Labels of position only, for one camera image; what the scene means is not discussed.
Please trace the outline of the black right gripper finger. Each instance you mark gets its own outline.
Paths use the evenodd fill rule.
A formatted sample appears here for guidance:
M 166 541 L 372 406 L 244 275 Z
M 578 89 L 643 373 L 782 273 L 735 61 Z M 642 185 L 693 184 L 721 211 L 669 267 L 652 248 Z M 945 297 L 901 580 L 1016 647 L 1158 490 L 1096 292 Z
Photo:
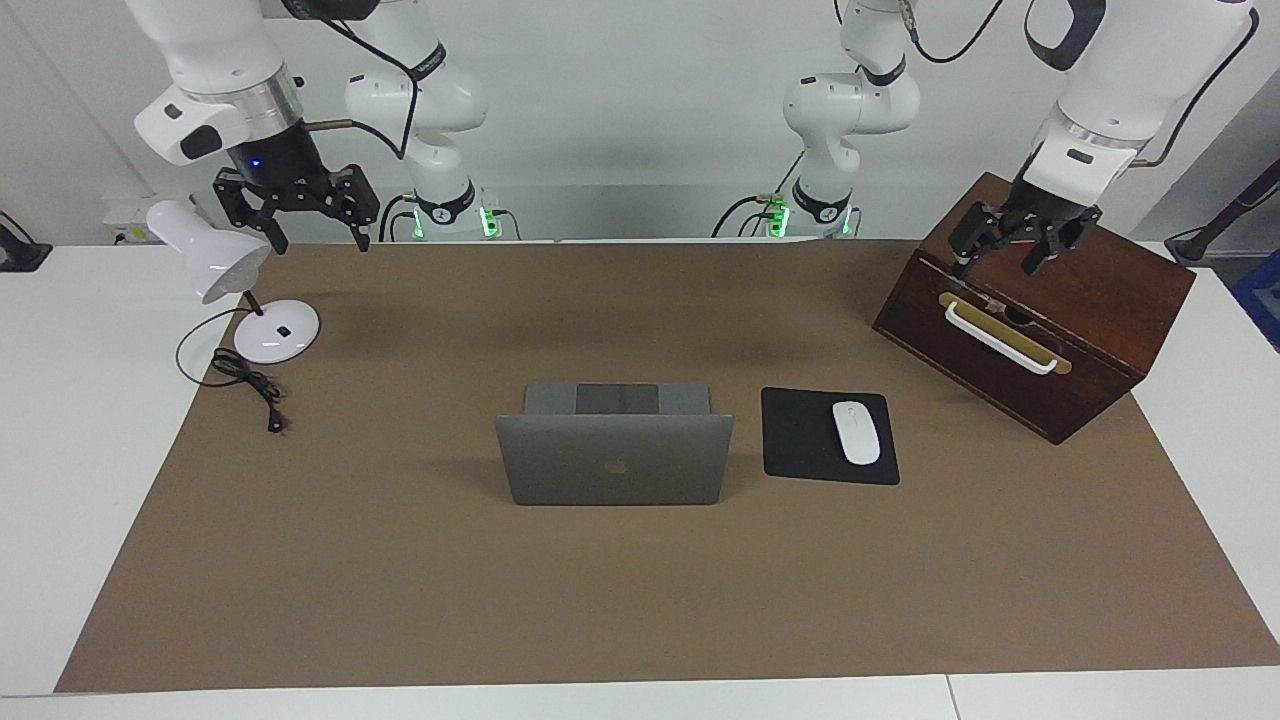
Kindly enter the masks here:
M 250 228 L 265 234 L 276 255 L 287 252 L 289 240 L 275 214 L 282 209 L 278 192 L 250 183 L 238 170 L 220 168 L 212 181 L 227 219 L 234 228 Z
M 335 219 L 348 227 L 360 252 L 370 250 L 369 227 L 379 218 L 381 204 L 358 164 L 334 173 Z

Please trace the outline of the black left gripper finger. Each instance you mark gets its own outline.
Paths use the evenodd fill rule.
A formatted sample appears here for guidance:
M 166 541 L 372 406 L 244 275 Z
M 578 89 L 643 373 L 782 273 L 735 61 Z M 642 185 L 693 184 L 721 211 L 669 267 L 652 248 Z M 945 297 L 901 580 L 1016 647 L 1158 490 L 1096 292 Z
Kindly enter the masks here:
M 1033 243 L 1021 261 L 1024 274 L 1036 275 L 1050 260 L 1076 249 L 1096 228 L 1101 217 L 1098 206 L 1085 208 L 1079 217 L 1066 220 L 1033 217 L 1028 225 Z
M 948 236 L 955 256 L 951 275 L 965 281 L 982 258 L 1007 247 L 1011 242 L 1010 222 L 1011 217 L 1004 208 L 973 202 Z

